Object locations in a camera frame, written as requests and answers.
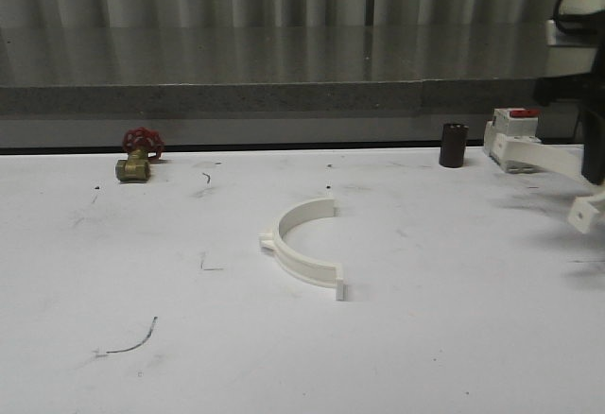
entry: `dark cylinder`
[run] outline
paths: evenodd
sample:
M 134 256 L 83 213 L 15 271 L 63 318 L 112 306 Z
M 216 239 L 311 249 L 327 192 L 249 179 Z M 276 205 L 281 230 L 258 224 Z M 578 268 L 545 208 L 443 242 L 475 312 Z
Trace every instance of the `dark cylinder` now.
M 441 135 L 441 152 L 439 164 L 448 168 L 460 168 L 464 163 L 464 149 L 466 149 L 466 136 L 468 126 L 448 123 L 443 125 Z

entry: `red valve handwheel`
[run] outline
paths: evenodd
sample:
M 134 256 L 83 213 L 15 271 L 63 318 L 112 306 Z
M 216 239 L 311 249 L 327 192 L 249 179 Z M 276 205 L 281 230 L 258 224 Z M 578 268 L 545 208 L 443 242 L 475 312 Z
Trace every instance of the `red valve handwheel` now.
M 137 147 L 144 147 L 147 152 L 154 152 L 155 154 L 149 156 L 149 159 L 156 161 L 162 155 L 164 142 L 156 130 L 149 130 L 147 128 L 131 129 L 124 135 L 122 148 L 130 154 Z

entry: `gate valve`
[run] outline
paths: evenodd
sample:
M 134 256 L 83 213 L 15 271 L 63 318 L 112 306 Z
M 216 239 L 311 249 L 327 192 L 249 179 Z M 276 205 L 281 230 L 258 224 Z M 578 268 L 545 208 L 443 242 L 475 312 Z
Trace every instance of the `gate valve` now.
M 149 161 L 157 161 L 164 150 L 164 142 L 156 130 L 131 129 L 124 135 L 122 148 L 129 154 L 127 160 L 117 161 L 115 176 L 120 181 L 147 181 L 151 175 Z

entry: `white table surface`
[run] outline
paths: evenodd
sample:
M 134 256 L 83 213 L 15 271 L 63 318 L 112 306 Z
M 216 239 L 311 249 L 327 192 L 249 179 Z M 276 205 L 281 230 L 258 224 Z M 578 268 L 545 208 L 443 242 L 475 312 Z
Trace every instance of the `white table surface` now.
M 587 192 L 438 153 L 167 153 L 141 184 L 116 154 L 0 157 L 0 412 L 602 413 Z M 342 263 L 346 302 L 258 244 L 328 185 L 337 216 L 287 242 Z

